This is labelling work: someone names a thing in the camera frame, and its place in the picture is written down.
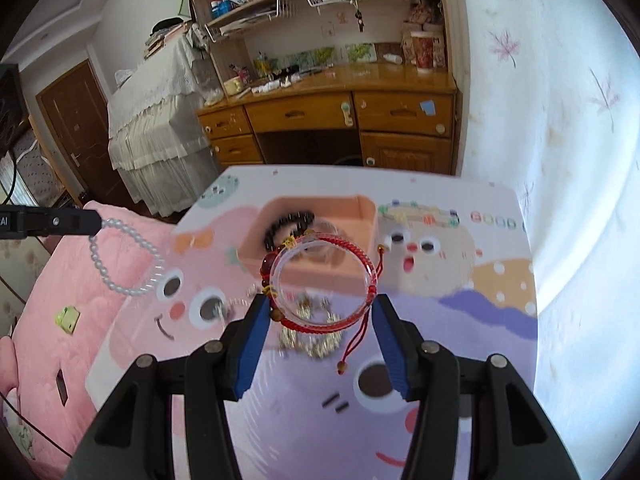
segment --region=black cable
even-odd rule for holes
[[[11,408],[13,410],[13,412],[20,417],[20,420],[23,420],[24,422],[27,423],[28,426],[30,426],[32,429],[34,429],[40,436],[44,437],[45,439],[47,439],[47,441],[52,444],[53,446],[57,447],[58,450],[60,450],[62,453],[64,453],[65,455],[67,455],[69,458],[73,458],[68,452],[66,452],[64,449],[62,449],[58,444],[56,444],[55,442],[53,442],[53,440],[51,440],[47,435],[45,435],[44,433],[42,433],[38,428],[36,428],[33,424],[31,424],[25,417],[22,416],[22,414],[16,410],[14,408],[14,406],[8,401],[6,400],[6,397],[0,392],[0,398],[2,398],[2,400],[9,406],[9,408]]]
[[[14,179],[11,182],[11,189],[9,190],[9,193],[6,194],[6,198],[4,199],[4,202],[2,202],[2,205],[6,205],[9,202],[11,195],[14,193],[15,181],[18,177],[18,162],[15,160],[15,153],[13,148],[9,149],[9,155],[11,155],[11,160],[14,162]]]

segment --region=pink bedspread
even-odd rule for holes
[[[119,218],[153,244],[173,226],[119,207],[89,202],[103,218]],[[98,234],[100,257],[110,276],[123,286],[142,280],[151,256],[129,236],[114,229]],[[90,258],[86,237],[64,237],[51,256],[24,308],[13,342],[18,362],[22,414],[63,449],[73,453],[95,416],[84,381],[125,296],[104,286]],[[57,312],[73,305],[81,313],[73,335],[55,325]],[[62,405],[56,375],[62,370],[68,401]],[[63,470],[69,459],[34,433],[36,459]]]

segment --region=purple wavy pattern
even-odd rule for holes
[[[452,296],[446,296],[439,303],[454,310],[466,312],[480,323],[490,326],[503,326],[510,332],[536,341],[538,339],[538,320],[524,314],[513,306],[496,307],[491,301],[474,290],[463,290]]]

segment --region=blue gripper pad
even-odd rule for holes
[[[371,322],[385,360],[391,385],[407,402],[420,400],[422,373],[419,369],[417,347],[406,330],[405,322],[399,319],[386,294],[379,294],[371,306]]]
[[[238,351],[236,380],[232,390],[236,398],[241,399],[245,391],[251,387],[254,380],[255,369],[262,353],[264,341],[269,331],[270,306],[269,298],[258,294],[242,320],[242,325],[236,333],[236,340],[242,343]]]

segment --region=cartoon printed tabletop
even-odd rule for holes
[[[219,337],[221,304],[231,309],[229,319],[242,317],[258,280],[236,249],[265,204],[281,196],[355,195],[378,206],[377,241],[390,248],[378,290],[389,294],[399,316],[456,355],[504,354],[532,387],[535,287],[512,190],[402,171],[242,166],[225,171],[177,225],[163,248],[163,282],[124,304],[86,380],[96,407],[138,355],[174,358]],[[338,313],[344,304],[352,312],[361,299],[336,294],[331,302]],[[226,404],[245,480],[400,477],[417,404],[390,389],[373,330],[350,355],[346,373],[336,373],[357,327],[346,330],[338,351],[318,358],[283,350],[280,325],[272,323],[251,389]],[[180,402],[174,400],[174,455],[182,480],[189,476]],[[456,478],[468,471],[464,411]]]

